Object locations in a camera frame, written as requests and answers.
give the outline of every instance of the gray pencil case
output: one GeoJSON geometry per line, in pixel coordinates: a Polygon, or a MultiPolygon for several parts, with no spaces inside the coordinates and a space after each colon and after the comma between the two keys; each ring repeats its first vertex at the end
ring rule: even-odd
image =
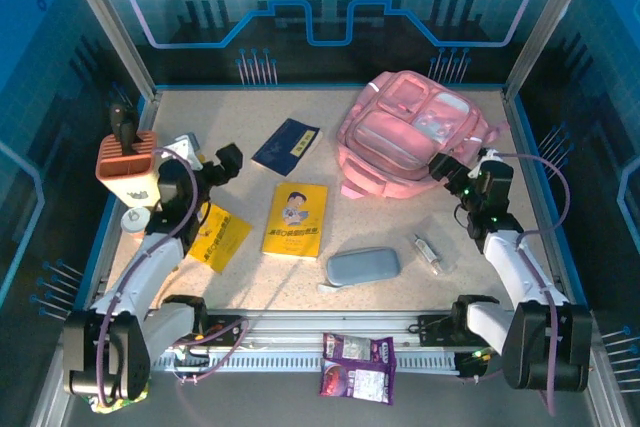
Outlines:
{"type": "Polygon", "coordinates": [[[336,287],[392,279],[398,274],[398,255],[388,247],[343,252],[327,262],[327,277],[336,287]]]}

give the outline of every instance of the pink backpack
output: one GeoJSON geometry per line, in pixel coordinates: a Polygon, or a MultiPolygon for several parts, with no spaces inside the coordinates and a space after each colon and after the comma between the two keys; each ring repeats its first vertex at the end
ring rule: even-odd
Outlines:
{"type": "Polygon", "coordinates": [[[468,164],[505,127],[490,128],[473,102],[420,74],[384,72],[360,93],[338,131],[342,193],[412,197],[438,185],[428,167],[435,154],[468,164]]]}

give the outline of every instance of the backpack pocket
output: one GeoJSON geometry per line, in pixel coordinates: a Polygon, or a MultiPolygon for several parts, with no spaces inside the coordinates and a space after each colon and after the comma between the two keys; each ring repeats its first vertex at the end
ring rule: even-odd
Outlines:
{"type": "Polygon", "coordinates": [[[411,125],[443,149],[469,118],[470,106],[460,97],[441,92],[430,99],[411,125]]]}
{"type": "Polygon", "coordinates": [[[371,165],[408,180],[424,178],[438,150],[432,139],[382,111],[369,112],[356,123],[347,146],[371,165]]]}
{"type": "Polygon", "coordinates": [[[390,114],[407,120],[420,110],[429,97],[427,84],[409,73],[402,73],[378,97],[378,107],[390,114]]]}

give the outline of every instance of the cartoon character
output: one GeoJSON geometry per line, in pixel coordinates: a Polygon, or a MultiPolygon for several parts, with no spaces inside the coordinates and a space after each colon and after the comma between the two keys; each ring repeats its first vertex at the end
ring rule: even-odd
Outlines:
{"type": "Polygon", "coordinates": [[[287,225],[300,225],[309,217],[309,212],[300,212],[300,207],[307,201],[307,197],[300,192],[291,192],[287,198],[287,206],[282,211],[282,219],[287,225]]]}

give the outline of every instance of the white label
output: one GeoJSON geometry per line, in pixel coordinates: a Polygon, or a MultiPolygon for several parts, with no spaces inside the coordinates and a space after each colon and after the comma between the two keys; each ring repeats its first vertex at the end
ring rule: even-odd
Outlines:
{"type": "Polygon", "coordinates": [[[382,402],[385,398],[384,378],[384,372],[356,370],[356,378],[353,386],[353,398],[382,402]]]}
{"type": "Polygon", "coordinates": [[[345,335],[342,357],[352,360],[371,360],[371,341],[345,335]]]}
{"type": "Polygon", "coordinates": [[[327,357],[333,357],[333,351],[335,350],[336,342],[335,337],[333,335],[327,336],[327,357]]]}
{"type": "Polygon", "coordinates": [[[389,363],[389,345],[386,342],[383,342],[380,346],[380,355],[382,356],[382,361],[385,364],[389,363]]]}

